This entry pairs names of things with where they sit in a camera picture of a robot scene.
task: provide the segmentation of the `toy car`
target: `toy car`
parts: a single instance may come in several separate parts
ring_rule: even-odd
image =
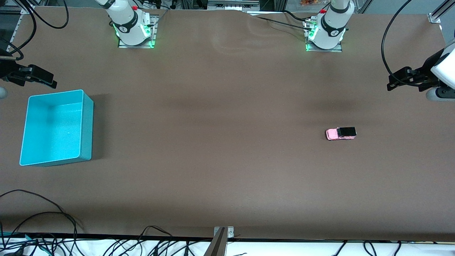
[[[328,140],[354,139],[357,135],[354,127],[338,127],[325,131]]]

